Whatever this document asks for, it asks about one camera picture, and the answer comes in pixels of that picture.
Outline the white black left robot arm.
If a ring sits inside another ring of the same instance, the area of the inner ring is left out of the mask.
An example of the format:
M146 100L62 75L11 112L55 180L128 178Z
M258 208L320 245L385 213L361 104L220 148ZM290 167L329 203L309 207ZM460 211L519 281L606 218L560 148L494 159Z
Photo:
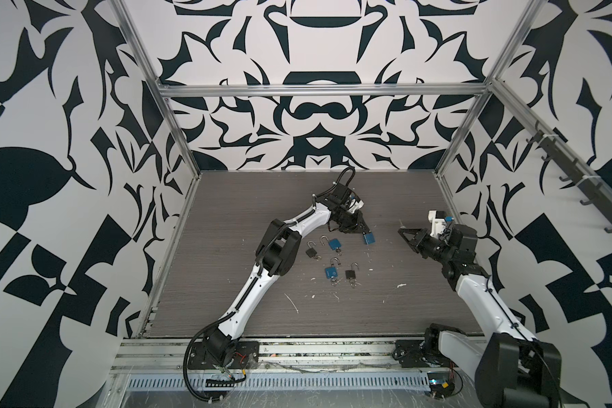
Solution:
M334 223L343 234L371 232L362 214L365 203L348 185L334 183L325 192L313 195L311 205L299 215L273 220L255 252L254 264L245 285L226 312L205 326L192 339L199 343L187 348L188 357L202 349L218 367L234 358L236 346L260 301L271 286L295 263L302 240L324 225Z

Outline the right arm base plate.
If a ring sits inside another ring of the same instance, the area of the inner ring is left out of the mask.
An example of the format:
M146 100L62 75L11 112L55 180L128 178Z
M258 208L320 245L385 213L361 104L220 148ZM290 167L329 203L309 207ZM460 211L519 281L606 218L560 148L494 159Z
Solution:
M402 368L450 368L455 365L442 355L436 340L398 340L391 356Z

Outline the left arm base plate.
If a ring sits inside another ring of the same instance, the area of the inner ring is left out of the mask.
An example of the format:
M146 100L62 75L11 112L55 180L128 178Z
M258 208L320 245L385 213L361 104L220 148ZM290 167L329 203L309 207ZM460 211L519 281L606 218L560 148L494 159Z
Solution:
M258 362L260 342L238 341L218 348L196 342L188 354L189 370L209 370L217 367L247 369Z

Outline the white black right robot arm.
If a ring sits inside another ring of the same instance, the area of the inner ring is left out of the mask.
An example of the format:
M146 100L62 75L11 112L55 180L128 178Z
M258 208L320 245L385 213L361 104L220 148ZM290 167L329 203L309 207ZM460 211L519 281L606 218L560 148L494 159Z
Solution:
M435 219L431 229L406 229L399 236L411 250L442 267L486 336L479 347L450 328L438 328L437 350L474 382L484 407L561 407L562 358L540 341L500 298L491 276L476 261L475 229Z

